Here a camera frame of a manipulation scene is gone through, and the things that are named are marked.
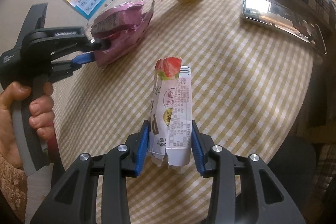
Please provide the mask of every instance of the barcode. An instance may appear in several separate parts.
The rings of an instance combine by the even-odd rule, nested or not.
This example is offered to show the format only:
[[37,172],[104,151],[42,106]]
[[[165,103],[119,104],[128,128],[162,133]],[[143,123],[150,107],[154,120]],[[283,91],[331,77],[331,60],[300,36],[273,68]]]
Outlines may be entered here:
[[181,66],[180,73],[190,73],[190,67]]

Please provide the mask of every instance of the gripper handle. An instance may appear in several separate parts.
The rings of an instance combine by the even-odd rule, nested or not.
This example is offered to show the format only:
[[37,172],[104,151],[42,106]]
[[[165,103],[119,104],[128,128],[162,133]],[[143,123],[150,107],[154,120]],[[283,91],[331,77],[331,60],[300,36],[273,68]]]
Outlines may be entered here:
[[48,75],[35,77],[29,97],[23,101],[14,101],[11,107],[14,135],[26,176],[32,175],[50,163],[47,143],[41,140],[36,130],[29,125],[31,116],[29,105],[43,95],[43,86],[47,80]]

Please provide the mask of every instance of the finger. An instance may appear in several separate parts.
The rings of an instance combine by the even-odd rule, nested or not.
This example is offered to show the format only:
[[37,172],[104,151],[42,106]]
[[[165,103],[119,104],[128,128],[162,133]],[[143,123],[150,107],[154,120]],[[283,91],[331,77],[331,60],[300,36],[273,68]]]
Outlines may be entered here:
[[38,129],[50,124],[54,120],[55,114],[53,111],[42,113],[38,116],[31,116],[29,124],[32,128]]
[[43,86],[43,93],[45,95],[51,96],[52,93],[54,92],[53,85],[50,82],[47,82]]
[[30,95],[30,92],[30,87],[13,82],[0,94],[0,107],[10,109],[14,100],[22,101]]
[[42,95],[40,98],[37,98],[29,105],[29,111],[33,116],[38,116],[44,112],[49,112],[54,107],[54,100],[47,96]]
[[54,127],[40,127],[37,129],[37,135],[43,140],[50,140],[55,134]]

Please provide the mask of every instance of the human hand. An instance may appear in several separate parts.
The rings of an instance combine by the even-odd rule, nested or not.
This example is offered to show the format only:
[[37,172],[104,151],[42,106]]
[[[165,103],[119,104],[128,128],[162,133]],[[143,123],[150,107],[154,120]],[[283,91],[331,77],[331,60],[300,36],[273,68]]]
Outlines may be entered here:
[[[31,88],[22,86],[18,82],[11,83],[0,94],[0,155],[15,168],[22,166],[13,131],[11,104],[14,100],[22,101],[31,93]],[[51,83],[45,83],[43,93],[29,105],[31,117],[29,125],[37,130],[37,135],[43,140],[49,140],[55,134],[53,128],[54,101],[50,97],[53,93]]]

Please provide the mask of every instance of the black gripper frame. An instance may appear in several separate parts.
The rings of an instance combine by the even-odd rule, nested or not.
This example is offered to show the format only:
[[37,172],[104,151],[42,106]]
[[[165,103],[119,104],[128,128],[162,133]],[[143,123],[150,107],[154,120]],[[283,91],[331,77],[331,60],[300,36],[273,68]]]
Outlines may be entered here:
[[148,128],[145,120],[139,133],[128,136],[126,147],[118,145],[94,157],[82,153],[51,189],[30,223],[95,224],[98,178],[103,175],[101,223],[130,224],[126,177],[139,175],[136,158]]
[[[201,175],[213,178],[208,216],[202,224],[305,224],[292,198],[258,155],[250,154],[247,158],[232,155],[224,147],[215,146],[209,135],[200,133],[193,121],[192,138],[195,137],[203,153]],[[241,181],[239,218],[235,175]]]

